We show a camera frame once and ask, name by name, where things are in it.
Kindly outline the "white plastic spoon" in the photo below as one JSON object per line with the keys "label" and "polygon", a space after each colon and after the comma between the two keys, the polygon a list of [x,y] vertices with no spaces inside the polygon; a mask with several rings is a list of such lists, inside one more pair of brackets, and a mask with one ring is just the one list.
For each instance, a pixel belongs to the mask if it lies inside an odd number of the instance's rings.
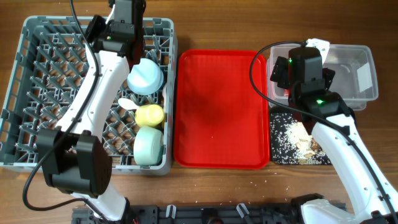
{"label": "white plastic spoon", "polygon": [[131,111],[131,110],[137,110],[140,108],[140,106],[136,105],[135,102],[128,98],[120,98],[118,100],[119,106],[121,106],[123,109]]}

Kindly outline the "yellow plastic cup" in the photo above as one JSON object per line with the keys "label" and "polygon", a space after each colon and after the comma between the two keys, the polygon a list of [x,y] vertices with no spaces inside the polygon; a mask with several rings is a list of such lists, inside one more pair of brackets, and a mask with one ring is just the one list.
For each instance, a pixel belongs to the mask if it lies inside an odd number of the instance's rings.
{"label": "yellow plastic cup", "polygon": [[139,107],[134,115],[138,126],[156,127],[165,118],[164,109],[159,105],[144,105]]}

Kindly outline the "white plastic fork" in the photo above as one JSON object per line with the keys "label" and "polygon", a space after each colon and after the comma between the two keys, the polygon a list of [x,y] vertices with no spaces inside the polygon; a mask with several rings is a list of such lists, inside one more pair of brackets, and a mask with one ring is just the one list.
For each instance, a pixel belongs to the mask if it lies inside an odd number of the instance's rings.
{"label": "white plastic fork", "polygon": [[163,109],[166,110],[166,104],[167,104],[167,85],[164,85],[162,89],[162,97],[163,97]]}

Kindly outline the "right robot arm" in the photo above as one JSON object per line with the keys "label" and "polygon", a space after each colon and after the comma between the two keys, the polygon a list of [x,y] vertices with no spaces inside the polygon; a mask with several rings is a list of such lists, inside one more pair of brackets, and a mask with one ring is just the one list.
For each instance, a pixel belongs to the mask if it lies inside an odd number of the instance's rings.
{"label": "right robot arm", "polygon": [[312,194],[295,200],[301,223],[397,223],[397,190],[386,179],[356,129],[353,110],[329,90],[334,71],[315,47],[295,47],[277,59],[276,75],[289,91],[286,108],[319,143],[341,179],[354,212]]}

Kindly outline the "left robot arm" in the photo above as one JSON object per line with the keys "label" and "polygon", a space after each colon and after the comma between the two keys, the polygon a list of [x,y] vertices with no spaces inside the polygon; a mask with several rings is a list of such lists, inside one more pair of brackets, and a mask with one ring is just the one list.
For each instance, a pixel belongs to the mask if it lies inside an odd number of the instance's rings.
{"label": "left robot arm", "polygon": [[137,223],[129,200],[111,185],[112,160],[103,129],[121,85],[144,53],[146,2],[110,1],[108,17],[96,15],[81,31],[89,69],[67,112],[37,135],[37,170],[46,184],[82,201],[103,223]]}

